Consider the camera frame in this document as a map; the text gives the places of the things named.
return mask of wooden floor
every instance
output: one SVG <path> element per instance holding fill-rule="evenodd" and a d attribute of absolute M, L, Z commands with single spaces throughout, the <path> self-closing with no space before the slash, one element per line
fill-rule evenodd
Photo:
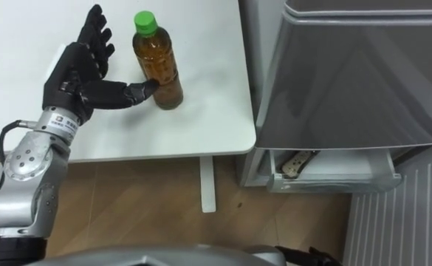
<path fill-rule="evenodd" d="M 203 214 L 197 158 L 71 164 L 48 256 L 107 245 L 309 246 L 341 258 L 350 196 L 239 188 L 215 157 L 217 212 Z"/>

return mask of label on robot arm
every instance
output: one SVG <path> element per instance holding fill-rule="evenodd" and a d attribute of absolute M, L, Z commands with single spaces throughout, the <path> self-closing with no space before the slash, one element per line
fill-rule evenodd
<path fill-rule="evenodd" d="M 79 127 L 78 123 L 76 123 L 71 118 L 59 114 L 52 114 L 52 117 L 50 118 L 50 120 L 48 120 L 47 126 L 61 129 L 69 133 L 72 138 L 75 137 Z"/>

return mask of white table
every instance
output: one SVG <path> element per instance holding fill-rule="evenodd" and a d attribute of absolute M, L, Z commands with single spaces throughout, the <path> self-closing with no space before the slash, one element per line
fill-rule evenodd
<path fill-rule="evenodd" d="M 94 1 L 0 0 L 0 131 L 37 120 L 47 69 L 61 44 L 75 41 Z M 241 154 L 256 134 L 237 0 L 101 0 L 116 52 L 106 79 L 140 82 L 131 45 L 134 14 L 154 12 L 173 40 L 185 99 L 173 111 L 147 100 L 126 110 L 96 110 L 71 148 L 72 162 Z M 5 140 L 10 151 L 25 130 Z M 202 160 L 212 167 L 212 161 Z M 202 169 L 210 177 L 211 169 Z"/>

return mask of brown liquid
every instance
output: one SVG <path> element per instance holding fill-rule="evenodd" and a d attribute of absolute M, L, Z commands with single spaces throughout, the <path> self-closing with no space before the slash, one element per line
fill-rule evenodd
<path fill-rule="evenodd" d="M 158 27 L 150 37 L 134 35 L 134 52 L 147 79 L 155 78 L 160 87 L 154 93 L 155 103 L 162 109 L 174 109 L 183 101 L 178 69 L 170 35 Z"/>

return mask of refrigerator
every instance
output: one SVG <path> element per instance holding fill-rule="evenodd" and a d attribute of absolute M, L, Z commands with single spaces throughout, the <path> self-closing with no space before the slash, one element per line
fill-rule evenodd
<path fill-rule="evenodd" d="M 346 265 L 432 265 L 432 1 L 239 4 L 257 131 L 239 185 L 353 193 Z"/>

